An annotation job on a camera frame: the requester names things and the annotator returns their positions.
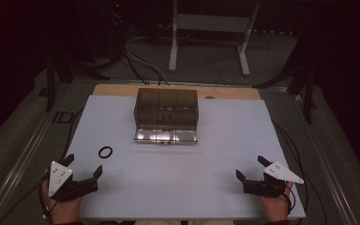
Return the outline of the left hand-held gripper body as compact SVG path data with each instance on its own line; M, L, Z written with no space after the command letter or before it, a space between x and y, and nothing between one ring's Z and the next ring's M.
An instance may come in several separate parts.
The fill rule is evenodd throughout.
M74 181L73 171L53 161L50 169L49 190L50 198L60 202L70 202L98 190L98 179L91 178Z

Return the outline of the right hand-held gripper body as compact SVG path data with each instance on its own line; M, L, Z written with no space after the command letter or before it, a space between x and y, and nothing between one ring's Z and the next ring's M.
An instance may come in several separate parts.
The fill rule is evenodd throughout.
M276 198L285 192L286 183L304 184L305 181L279 162L269 163L263 170L260 181L243 179L245 193L267 198Z

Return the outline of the clear plastic drawer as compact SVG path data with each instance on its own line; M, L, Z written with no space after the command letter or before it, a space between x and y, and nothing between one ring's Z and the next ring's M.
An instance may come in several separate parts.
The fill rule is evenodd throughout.
M135 143L161 145L193 145L198 143L195 130L137 128Z

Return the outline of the clear plastic drawer box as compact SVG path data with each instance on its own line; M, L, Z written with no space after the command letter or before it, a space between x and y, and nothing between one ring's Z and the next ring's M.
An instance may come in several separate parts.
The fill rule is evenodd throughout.
M137 128L195 130L199 119L196 90L140 88L134 108Z

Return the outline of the person's right hand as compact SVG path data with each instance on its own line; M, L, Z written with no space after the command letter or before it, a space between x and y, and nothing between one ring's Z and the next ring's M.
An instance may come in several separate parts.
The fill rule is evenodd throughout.
M269 222L280 222L288 219L290 207L292 206L289 199L292 187L293 182L287 182L284 192L276 198L259 196L259 200Z

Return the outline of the person's left hand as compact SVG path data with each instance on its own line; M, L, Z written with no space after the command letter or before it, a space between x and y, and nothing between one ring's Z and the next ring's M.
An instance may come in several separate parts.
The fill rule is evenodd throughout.
M70 202L57 202L48 195L49 179L42 183L42 197L44 204L50 212L52 225L83 225L79 219L80 208L83 198L77 198Z

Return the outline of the white table mat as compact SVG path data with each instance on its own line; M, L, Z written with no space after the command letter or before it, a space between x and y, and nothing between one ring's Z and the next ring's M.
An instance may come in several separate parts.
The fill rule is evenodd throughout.
M263 177L263 156L286 158L261 100L202 99L198 143L134 142L133 97L91 96L69 153L77 180L102 166L98 190L82 200L90 219L248 219L261 218L256 196L236 177Z

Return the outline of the black tripod stand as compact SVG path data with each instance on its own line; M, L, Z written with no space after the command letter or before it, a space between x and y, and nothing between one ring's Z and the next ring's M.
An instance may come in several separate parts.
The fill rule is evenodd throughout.
M303 115L309 124L313 96L314 75L318 66L314 56L314 40L311 35L302 33L298 38L284 68L276 77L258 84L254 88L265 89L288 78L292 78L287 87L290 95L297 96L304 91Z
M55 103L55 76L64 82L71 83L74 76L70 72L70 66L74 66L86 75L91 76L97 80L108 81L109 78L102 76L90 67L82 64L74 57L69 56L64 52L48 52L46 57L46 72L47 72L47 106L46 111L49 112Z

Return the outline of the white metal stand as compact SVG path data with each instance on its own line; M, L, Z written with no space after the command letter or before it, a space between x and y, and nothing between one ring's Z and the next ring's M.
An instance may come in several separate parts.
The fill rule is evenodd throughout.
M212 31L243 33L244 39L237 47L240 67L244 76L250 75L246 49L252 34L260 5L255 4L248 17L214 16L202 14L184 14L178 12L178 0L172 0L172 46L169 58L169 71L176 71L177 65L177 31Z

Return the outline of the metal floor rail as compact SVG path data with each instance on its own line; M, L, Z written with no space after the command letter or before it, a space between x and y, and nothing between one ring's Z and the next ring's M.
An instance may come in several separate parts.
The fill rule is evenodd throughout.
M0 225L47 225L37 185L66 148L75 108L19 107L0 127Z
M310 144L312 145L313 152L316 156L326 184L331 192L332 198L337 206L344 225L360 225L357 218L345 196L342 186L340 185L331 165L328 160L323 145L320 143L316 132L313 130L311 124L307 122L303 115L304 103L299 96L292 97L292 103L297 111L298 117L301 120L304 130L307 133Z

